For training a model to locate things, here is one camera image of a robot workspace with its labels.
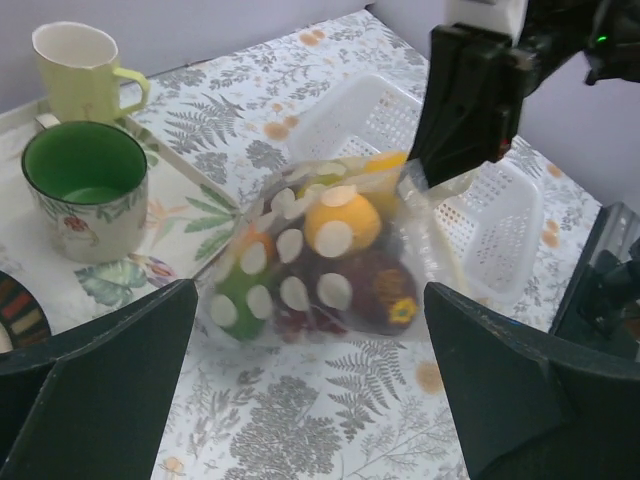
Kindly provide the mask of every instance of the floral tray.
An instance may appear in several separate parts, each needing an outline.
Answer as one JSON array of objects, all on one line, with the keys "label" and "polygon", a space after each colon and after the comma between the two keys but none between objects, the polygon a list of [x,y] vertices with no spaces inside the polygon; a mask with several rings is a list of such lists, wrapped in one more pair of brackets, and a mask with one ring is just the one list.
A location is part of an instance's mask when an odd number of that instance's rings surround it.
[{"label": "floral tray", "polygon": [[36,216],[20,167],[22,149],[48,110],[37,102],[0,115],[0,270],[27,287],[60,333],[121,308],[176,278],[196,276],[227,244],[236,202],[147,129],[121,127],[149,162],[147,234],[127,258],[83,265],[56,254]]}]

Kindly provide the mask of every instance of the mug handle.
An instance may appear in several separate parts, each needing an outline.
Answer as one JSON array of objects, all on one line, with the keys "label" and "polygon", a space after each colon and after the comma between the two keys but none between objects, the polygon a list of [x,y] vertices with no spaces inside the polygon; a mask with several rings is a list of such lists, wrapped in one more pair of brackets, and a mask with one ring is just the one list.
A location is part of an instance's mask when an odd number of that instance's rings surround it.
[{"label": "mug handle", "polygon": [[139,72],[129,70],[127,68],[118,67],[113,70],[113,74],[116,77],[125,78],[127,80],[133,80],[138,85],[140,85],[140,90],[142,90],[142,98],[138,103],[134,103],[133,105],[129,105],[125,108],[119,108],[117,113],[117,118],[126,117],[130,113],[133,113],[137,110],[140,110],[145,107],[147,101],[149,100],[149,91],[151,90],[151,85],[149,84],[149,80],[147,80],[144,75]]}]

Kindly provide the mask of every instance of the plastic bag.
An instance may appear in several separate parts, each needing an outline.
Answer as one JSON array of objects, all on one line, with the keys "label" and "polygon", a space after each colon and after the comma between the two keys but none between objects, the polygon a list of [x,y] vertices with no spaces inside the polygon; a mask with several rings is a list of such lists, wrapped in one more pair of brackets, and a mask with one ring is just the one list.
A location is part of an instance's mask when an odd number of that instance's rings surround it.
[{"label": "plastic bag", "polygon": [[205,318],[265,346],[428,338],[422,292],[464,276],[434,216],[471,183],[424,192],[404,152],[309,162],[272,175],[215,262]]}]

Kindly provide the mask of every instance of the wall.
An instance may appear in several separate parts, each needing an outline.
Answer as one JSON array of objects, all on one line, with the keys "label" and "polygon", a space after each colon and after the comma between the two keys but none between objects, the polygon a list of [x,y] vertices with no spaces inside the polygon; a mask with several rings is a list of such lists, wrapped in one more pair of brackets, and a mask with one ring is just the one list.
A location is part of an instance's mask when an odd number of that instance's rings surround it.
[{"label": "wall", "polygon": [[111,34],[123,66],[150,75],[355,12],[367,0],[0,0],[0,112],[43,95],[31,32],[72,20]]},{"label": "wall", "polygon": [[[378,0],[371,10],[428,57],[443,0]],[[579,55],[548,79],[527,99],[520,133],[601,202],[640,212],[640,85],[587,87],[586,72]]]}]

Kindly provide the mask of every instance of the table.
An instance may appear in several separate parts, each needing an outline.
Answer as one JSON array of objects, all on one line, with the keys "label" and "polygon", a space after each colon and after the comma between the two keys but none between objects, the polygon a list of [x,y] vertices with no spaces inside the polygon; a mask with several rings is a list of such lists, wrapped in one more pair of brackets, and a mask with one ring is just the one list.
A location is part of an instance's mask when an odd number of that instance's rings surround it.
[{"label": "table", "polygon": [[[379,71],[420,98],[427,69],[361,11],[164,74],[135,117],[246,204],[331,87]],[[546,330],[599,205],[524,140],[510,156],[542,172],[546,223],[526,291],[501,313]],[[213,337],[196,321],[154,480],[467,478],[430,344],[237,349]]]}]

